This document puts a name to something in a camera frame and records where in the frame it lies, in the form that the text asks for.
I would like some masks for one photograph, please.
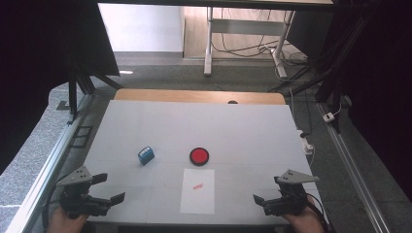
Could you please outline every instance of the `wall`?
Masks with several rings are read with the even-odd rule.
[[[113,51],[183,51],[182,7],[99,4]]]

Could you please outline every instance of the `desk leg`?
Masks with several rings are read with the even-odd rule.
[[[293,17],[294,12],[290,12],[286,21],[285,21],[285,25],[281,34],[281,37],[279,38],[279,44],[276,47],[275,50],[272,50],[272,57],[273,60],[275,61],[276,64],[276,69],[278,71],[279,74],[279,78],[281,79],[285,79],[287,77],[287,74],[285,72],[285,68],[282,64],[282,60],[281,60],[281,52],[282,52],[282,46],[285,43],[285,39],[286,39],[286,35],[288,34],[289,31],[289,27],[291,26],[291,21],[292,21],[292,17]]]
[[[213,21],[213,8],[207,8],[207,44],[205,54],[205,70],[204,76],[209,77],[212,75],[212,21]]]

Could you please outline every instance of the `red button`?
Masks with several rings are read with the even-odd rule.
[[[209,160],[209,152],[204,148],[193,149],[190,153],[190,161],[196,166],[203,166]]]

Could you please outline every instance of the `white paper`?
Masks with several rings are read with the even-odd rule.
[[[185,169],[181,213],[215,213],[215,170]]]

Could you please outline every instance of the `hand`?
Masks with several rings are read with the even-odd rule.
[[[87,218],[88,216],[81,215],[71,219],[61,207],[58,207],[51,217],[48,233],[80,233]]]
[[[314,204],[312,197],[308,196],[310,203]],[[300,215],[283,215],[284,219],[291,223],[296,233],[324,233],[321,221],[314,211],[306,207]]]

